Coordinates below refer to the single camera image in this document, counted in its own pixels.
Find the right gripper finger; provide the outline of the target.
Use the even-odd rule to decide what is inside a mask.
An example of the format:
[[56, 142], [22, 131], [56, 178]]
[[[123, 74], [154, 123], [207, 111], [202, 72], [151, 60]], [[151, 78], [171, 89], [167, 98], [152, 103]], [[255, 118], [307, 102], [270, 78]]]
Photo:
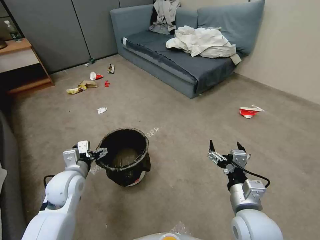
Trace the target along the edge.
[[251, 157], [251, 154], [248, 154], [246, 149], [237, 141], [237, 147], [239, 150], [242, 150], [246, 153], [246, 161], [248, 161]]
[[215, 151], [212, 140], [209, 141], [209, 148], [208, 148], [207, 156], [214, 163], [227, 161], [227, 159], [224, 156], [222, 156], [221, 154], [219, 154]]

